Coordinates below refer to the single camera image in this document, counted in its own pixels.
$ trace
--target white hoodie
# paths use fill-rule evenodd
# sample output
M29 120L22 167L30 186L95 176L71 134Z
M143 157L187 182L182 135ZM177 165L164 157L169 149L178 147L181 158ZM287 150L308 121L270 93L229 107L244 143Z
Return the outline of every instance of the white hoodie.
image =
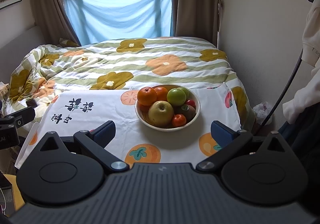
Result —
M284 117L289 124L293 124L305 108L320 102L320 0L314 0L308 13L302 42L301 59L315 68L311 71L313 78L307 86L282 105Z

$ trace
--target blue gripper pad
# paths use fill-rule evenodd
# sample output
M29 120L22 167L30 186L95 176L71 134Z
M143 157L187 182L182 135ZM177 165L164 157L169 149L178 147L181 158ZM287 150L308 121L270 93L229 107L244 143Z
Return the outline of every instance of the blue gripper pad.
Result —
M93 130L91 133L91 139L98 145L105 148L109 142L116 135L116 125L113 121L107 121L103 125Z
M211 137L220 145L221 148L226 147L239 134L219 121L211 123Z

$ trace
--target plastic bag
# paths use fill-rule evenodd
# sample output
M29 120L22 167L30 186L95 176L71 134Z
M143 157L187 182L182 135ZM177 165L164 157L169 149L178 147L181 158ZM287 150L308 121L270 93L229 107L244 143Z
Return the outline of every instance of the plastic bag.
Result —
M268 116L272 109L272 106L268 102L263 102L261 104L256 105L253 108L253 111L256 113L256 121L259 125L262 124L263 120ZM266 125L269 125L272 122L272 117L268 120Z
M9 84L3 84L0 82L0 118L2 117L2 106L7 101L9 94Z

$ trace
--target apple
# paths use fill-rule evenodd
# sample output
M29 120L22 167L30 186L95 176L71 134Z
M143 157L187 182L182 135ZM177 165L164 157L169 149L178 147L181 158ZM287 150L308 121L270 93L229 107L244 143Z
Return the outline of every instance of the apple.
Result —
M187 88L181 86L181 87L178 87L178 89L181 89L185 94L186 94L186 97L188 99L189 95L190 95L190 92Z
M148 116L153 126L167 126L174 116L173 107L167 101L157 101L149 108Z
M181 106L185 103L186 99L185 92L178 88L171 89L167 94L167 101L173 106Z

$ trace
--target red cherry tomato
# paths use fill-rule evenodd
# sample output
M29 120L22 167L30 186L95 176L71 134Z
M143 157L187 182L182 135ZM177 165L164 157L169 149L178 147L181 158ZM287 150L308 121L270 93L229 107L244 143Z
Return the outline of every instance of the red cherry tomato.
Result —
M193 100L187 100L185 101L185 104L196 108L196 103Z
M171 120L171 123L174 127L180 127L187 123L187 119L183 114L174 115Z

